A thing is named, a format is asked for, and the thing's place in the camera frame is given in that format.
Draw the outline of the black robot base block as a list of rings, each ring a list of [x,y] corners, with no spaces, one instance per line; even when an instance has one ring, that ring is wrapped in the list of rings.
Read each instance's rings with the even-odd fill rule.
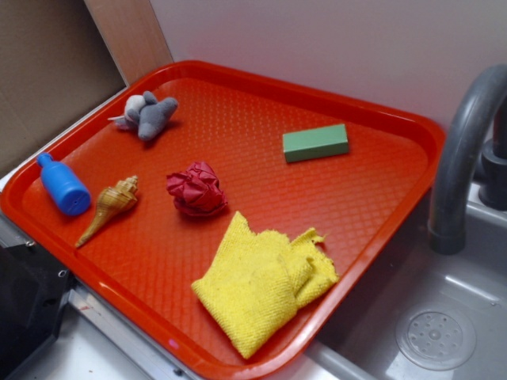
[[[1,248],[1,378],[10,379],[59,337],[74,277],[44,247]]]

